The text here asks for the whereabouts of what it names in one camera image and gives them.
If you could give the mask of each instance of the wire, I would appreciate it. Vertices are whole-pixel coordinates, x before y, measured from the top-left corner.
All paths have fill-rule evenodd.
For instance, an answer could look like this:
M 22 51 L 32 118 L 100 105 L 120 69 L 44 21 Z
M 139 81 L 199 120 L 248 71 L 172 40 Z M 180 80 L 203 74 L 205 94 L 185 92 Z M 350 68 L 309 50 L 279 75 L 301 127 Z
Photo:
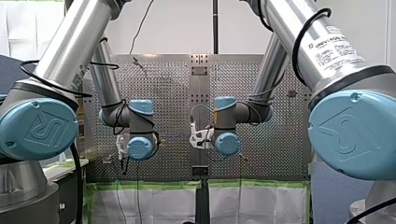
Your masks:
M 125 130 L 125 127 L 122 127 L 122 129 L 119 132 L 116 132 L 116 128 L 118 126 L 120 126 L 119 119 L 120 119 L 120 117 L 122 115 L 122 111 L 126 107 L 126 105 L 127 105 L 126 100 L 122 99 L 122 107 L 120 107 L 119 110 L 117 110 L 116 121 L 114 122 L 114 125 L 113 125 L 113 134 L 114 135 L 119 135 L 120 133 L 122 133 Z
M 123 209 L 122 209 L 122 206 L 121 206 L 121 202 L 120 202 L 119 186 L 120 186 L 120 181 L 117 181 L 117 201 L 119 203 L 119 207 L 120 207 L 120 210 L 122 212 L 122 216 L 124 218 L 124 224 L 126 224 L 126 216 L 125 216 L 125 213 L 123 212 Z
M 136 41 L 137 37 L 140 34 L 140 30 L 142 29 L 143 23 L 145 22 L 145 19 L 146 19 L 147 15 L 149 14 L 149 9 L 151 8 L 151 5 L 152 5 L 153 2 L 154 2 L 154 0 L 151 0 L 151 2 L 149 2 L 149 4 L 148 4 L 148 8 L 146 9 L 146 13 L 143 16 L 143 19 L 142 19 L 142 21 L 140 22 L 140 25 L 139 25 L 139 29 L 137 30 L 137 33 L 134 36 L 134 40 L 132 41 L 132 46 L 131 46 L 131 50 L 129 51 L 129 54 L 132 54 L 132 51 L 134 50 L 134 42 Z
M 42 82 L 43 84 L 45 84 L 48 87 L 51 87 L 51 88 L 54 88 L 54 89 L 57 89 L 57 90 L 60 90 L 60 91 L 69 92 L 69 93 L 72 93 L 72 94 L 75 94 L 75 95 L 78 95 L 78 96 L 81 96 L 81 97 L 92 97 L 92 95 L 90 95 L 88 93 L 83 93 L 83 92 L 78 92 L 78 91 L 70 91 L 70 90 L 68 90 L 66 88 L 63 88 L 61 86 L 57 86 L 55 84 L 52 84 L 51 82 L 47 81 L 46 79 L 44 79 L 42 77 L 39 77 L 39 76 L 33 74 L 32 72 L 28 71 L 26 69 L 26 67 L 25 67 L 25 65 L 32 64 L 32 63 L 39 63 L 39 62 L 40 62 L 39 60 L 32 60 L 32 61 L 22 62 L 21 65 L 20 65 L 20 69 L 22 70 L 23 73 L 25 73 L 29 77 L 37 79 L 38 81 Z
M 259 8 L 259 17 L 260 17 L 260 21 L 262 21 L 262 25 L 264 25 L 265 28 L 267 28 L 267 30 L 273 32 L 273 28 L 271 28 L 270 25 L 268 25 L 268 23 L 264 20 L 264 16 L 262 15 L 262 0 L 257 0 L 257 4 L 258 4 L 258 8 Z
M 99 66 L 109 66 L 109 67 L 112 67 L 111 69 L 113 69 L 113 70 L 117 70 L 117 69 L 120 68 L 120 66 L 118 64 L 115 64 L 115 63 L 95 63 L 95 62 L 90 62 L 90 64 L 99 65 Z
M 142 211 L 140 210 L 140 199 L 139 199 L 139 164 L 140 162 L 137 162 L 136 166 L 136 199 L 137 199 L 137 211 L 139 213 L 139 218 L 140 218 L 140 224 L 143 224 L 143 218 L 142 218 Z
M 305 33 L 308 31 L 308 29 L 311 27 L 311 25 L 314 23 L 314 21 L 316 21 L 317 19 L 325 16 L 323 15 L 323 13 L 327 13 L 327 17 L 330 17 L 332 15 L 332 10 L 325 7 L 321 10 L 319 10 L 317 13 L 315 13 L 311 18 L 309 18 L 303 28 L 301 29 L 300 33 L 297 35 L 296 41 L 294 42 L 294 47 L 293 47 L 293 51 L 291 54 L 291 63 L 293 66 L 293 70 L 294 70 L 294 75 L 300 80 L 301 83 L 303 83 L 303 85 L 306 86 L 305 81 L 303 76 L 301 75 L 301 71 L 300 71 L 300 66 L 298 64 L 298 52 L 300 50 L 300 46 L 301 46 L 301 42 L 303 41 L 303 38 L 305 36 Z
M 195 106 L 193 106 L 192 109 L 191 109 L 191 115 L 192 115 L 192 116 L 193 116 L 193 114 L 194 114 L 194 110 L 195 110 L 196 108 L 198 108 L 198 107 L 204 107 L 204 108 L 206 108 L 206 109 L 209 111 L 209 113 L 212 112 L 212 109 L 210 109 L 210 107 L 207 106 L 207 105 L 195 105 Z
M 254 108 L 254 106 L 250 105 L 249 103 L 243 102 L 243 101 L 238 101 L 239 104 L 245 105 L 247 106 L 250 110 L 253 110 L 254 113 L 257 115 L 257 117 L 259 117 L 259 121 L 258 123 L 250 123 L 250 125 L 252 126 L 259 126 L 260 123 L 262 122 L 262 115 L 259 113 L 259 111 Z
M 352 219 L 350 219 L 346 224 L 359 223 L 359 220 L 361 218 L 367 217 L 367 216 L 371 215 L 372 213 L 374 213 L 374 212 L 376 212 L 376 211 L 378 211 L 380 209 L 383 209 L 385 207 L 391 206 L 393 204 L 396 204 L 396 198 L 392 198 L 392 199 L 387 200 L 387 201 L 385 201 L 383 203 L 380 203 L 380 204 L 378 204 L 378 205 L 376 205 L 376 206 L 374 206 L 372 208 L 367 209 L 366 211 L 364 211 L 364 212 L 358 214 L 357 216 L 353 217 Z
M 77 175 L 77 213 L 76 213 L 75 223 L 81 224 L 84 193 L 83 193 L 81 164 L 79 163 L 79 155 L 74 142 L 70 146 L 70 150 L 72 151 L 73 160 L 76 166 L 76 175 Z
M 260 93 L 257 94 L 250 94 L 248 97 L 261 97 L 266 93 L 269 93 L 271 91 L 273 91 L 277 86 L 279 86 L 279 84 L 282 82 L 283 78 L 285 77 L 285 73 L 282 74 L 282 76 L 280 77 L 280 79 L 274 84 L 273 87 L 271 87 L 271 89 L 267 90 L 267 91 L 262 91 Z
M 122 174 L 126 175 L 128 173 L 128 166 L 129 166 L 129 156 L 126 158 L 126 166 L 124 168 L 123 158 L 120 160 Z

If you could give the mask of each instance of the perforated metal panel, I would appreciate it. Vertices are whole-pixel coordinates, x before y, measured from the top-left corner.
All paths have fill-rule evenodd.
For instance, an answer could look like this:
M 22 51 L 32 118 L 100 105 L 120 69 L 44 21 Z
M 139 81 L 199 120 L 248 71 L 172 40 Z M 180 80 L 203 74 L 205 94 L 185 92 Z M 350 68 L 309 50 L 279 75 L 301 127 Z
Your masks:
M 133 64 L 132 56 L 113 58 L 113 62 L 120 65 L 120 69 L 116 72 L 120 91 L 127 100 L 150 99 L 153 101 L 155 130 L 160 133 L 163 141 L 155 157 L 149 161 L 140 162 L 139 178 L 157 181 L 190 180 L 190 116 L 188 111 L 190 56 L 135 57 L 144 69 Z M 113 135 L 112 128 L 98 121 L 100 104 L 93 85 L 92 90 L 94 96 L 91 101 L 91 116 L 87 119 L 91 124 L 96 156 L 87 173 L 89 181 L 133 179 L 136 175 L 137 162 L 130 161 L 127 175 L 121 175 L 115 145 L 116 136 Z
M 221 95 L 246 100 L 253 89 L 261 60 L 262 56 L 254 55 L 211 55 L 211 105 L 213 99 Z M 297 91 L 297 96 L 288 97 L 289 91 Z M 304 86 L 288 66 L 284 80 L 276 88 L 272 119 L 258 127 L 238 124 L 242 157 L 236 155 L 224 159 L 216 150 L 211 150 L 209 178 L 304 179 L 310 153 L 304 120 L 307 97 Z
M 154 103 L 155 129 L 163 143 L 158 154 L 140 163 L 139 178 L 155 181 L 191 180 L 191 164 L 196 164 L 197 149 L 191 148 L 190 91 L 204 90 L 208 86 L 210 104 L 220 95 L 234 95 L 246 100 L 251 92 L 262 60 L 261 55 L 211 55 L 209 56 L 209 81 L 202 78 L 196 83 L 191 75 L 190 55 L 135 56 L 144 70 L 134 64 L 132 56 L 116 56 L 120 65 L 117 79 L 126 99 L 145 98 Z M 97 120 L 100 105 L 93 85 L 88 85 L 94 97 L 85 101 L 86 151 L 94 158 L 87 176 L 90 182 L 135 179 L 136 162 L 131 161 L 127 175 L 121 175 L 117 159 L 116 137 L 112 128 Z M 297 91 L 289 98 L 289 91 Z M 304 87 L 288 67 L 283 82 L 276 89 L 274 116 L 271 121 L 252 127 L 237 126 L 245 158 L 224 159 L 215 149 L 209 150 L 209 178 L 267 178 L 302 180 L 307 176 L 310 146 L 306 134 L 308 116 Z M 200 119 L 209 120 L 208 114 Z

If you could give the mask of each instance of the robotic arm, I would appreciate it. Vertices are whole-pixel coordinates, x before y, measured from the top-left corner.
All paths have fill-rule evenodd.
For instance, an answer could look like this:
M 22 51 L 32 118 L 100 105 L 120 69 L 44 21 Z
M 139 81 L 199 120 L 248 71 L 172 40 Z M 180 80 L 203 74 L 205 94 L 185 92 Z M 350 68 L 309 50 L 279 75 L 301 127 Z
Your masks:
M 366 62 L 313 0 L 247 1 L 260 7 L 274 30 L 252 95 L 245 102 L 220 96 L 214 102 L 214 132 L 205 140 L 224 155 L 238 151 L 236 123 L 271 118 L 273 90 L 287 56 L 313 92 L 309 137 L 333 169 L 359 179 L 396 178 L 394 71 Z
M 331 23 L 331 11 L 312 0 L 265 0 L 259 7 L 296 76 L 313 92 L 308 133 L 314 150 L 345 175 L 395 179 L 393 70 L 366 62 Z
M 107 42 L 100 39 L 125 2 L 73 3 L 32 74 L 35 78 L 16 82 L 0 107 L 0 155 L 17 161 L 38 161 L 71 146 L 78 135 L 78 104 L 73 93 L 79 89 L 92 55 L 98 63 L 109 61 Z M 147 158 L 157 142 L 152 102 L 124 103 L 114 72 L 97 65 L 91 70 L 103 106 L 100 119 L 111 127 L 129 127 L 128 153 L 136 160 Z
M 94 63 L 91 65 L 91 74 L 95 88 L 99 92 L 99 101 L 102 109 L 99 112 L 99 120 L 113 127 L 129 128 L 130 133 L 123 136 L 126 145 L 126 153 L 135 161 L 150 158 L 158 149 L 160 138 L 153 130 L 153 105 L 150 100 L 131 100 L 128 104 L 121 99 L 120 88 L 109 66 L 98 66 L 110 62 L 110 50 L 106 38 L 102 38 L 96 52 L 93 54 Z

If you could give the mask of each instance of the metal pole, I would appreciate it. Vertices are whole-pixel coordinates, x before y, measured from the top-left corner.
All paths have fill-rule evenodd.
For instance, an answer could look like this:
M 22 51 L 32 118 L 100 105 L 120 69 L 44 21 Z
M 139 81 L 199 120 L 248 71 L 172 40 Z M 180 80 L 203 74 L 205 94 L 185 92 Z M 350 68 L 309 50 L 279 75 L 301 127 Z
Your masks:
M 35 73 L 77 91 L 110 17 L 111 8 L 105 1 L 74 1 Z
M 219 1 L 213 0 L 213 53 L 219 54 Z
M 102 39 L 93 54 L 92 61 L 96 63 L 110 63 L 110 49 L 106 40 Z M 115 105 L 121 102 L 121 93 L 116 74 L 110 66 L 90 65 L 93 84 L 98 92 L 101 106 Z
M 267 51 L 262 59 L 259 76 L 256 79 L 251 100 L 254 99 L 270 99 L 274 90 L 271 90 L 279 81 L 281 75 L 285 70 L 288 53 L 282 47 L 276 34 L 272 34 Z

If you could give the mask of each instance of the white fabric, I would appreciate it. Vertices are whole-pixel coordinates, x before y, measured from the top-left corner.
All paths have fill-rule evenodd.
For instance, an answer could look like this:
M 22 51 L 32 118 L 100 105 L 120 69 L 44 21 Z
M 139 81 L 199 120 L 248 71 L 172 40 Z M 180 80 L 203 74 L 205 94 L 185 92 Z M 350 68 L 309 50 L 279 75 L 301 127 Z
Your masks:
M 211 224 L 306 223 L 306 189 L 244 186 L 209 193 Z
M 211 188 L 211 224 L 305 224 L 306 189 Z M 120 189 L 127 224 L 140 224 L 136 190 Z M 195 220 L 195 189 L 139 191 L 142 224 L 182 224 Z M 122 224 L 115 190 L 93 194 L 92 223 Z
M 0 1 L 0 54 L 40 59 L 64 18 L 64 2 Z
M 119 198 L 127 224 L 140 224 L 135 189 L 119 189 Z M 182 224 L 195 220 L 195 189 L 139 190 L 142 224 Z M 92 223 L 123 224 L 124 218 L 115 190 L 93 194 Z

